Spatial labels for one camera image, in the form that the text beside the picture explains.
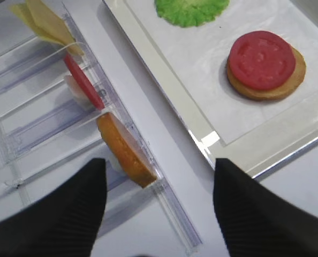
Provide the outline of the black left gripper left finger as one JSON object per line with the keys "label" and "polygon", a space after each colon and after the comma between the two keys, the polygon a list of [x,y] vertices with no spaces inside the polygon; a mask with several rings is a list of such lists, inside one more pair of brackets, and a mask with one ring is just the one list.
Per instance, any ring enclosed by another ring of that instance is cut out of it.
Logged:
{"label": "black left gripper left finger", "polygon": [[0,256],[90,256],[107,201],[106,161],[74,176],[0,222]]}

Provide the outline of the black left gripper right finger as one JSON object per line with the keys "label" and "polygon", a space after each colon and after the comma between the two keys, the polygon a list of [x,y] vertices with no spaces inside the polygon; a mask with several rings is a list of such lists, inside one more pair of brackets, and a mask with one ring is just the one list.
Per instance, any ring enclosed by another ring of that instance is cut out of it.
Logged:
{"label": "black left gripper right finger", "polygon": [[230,256],[318,256],[318,217],[227,158],[215,161],[213,205]]}

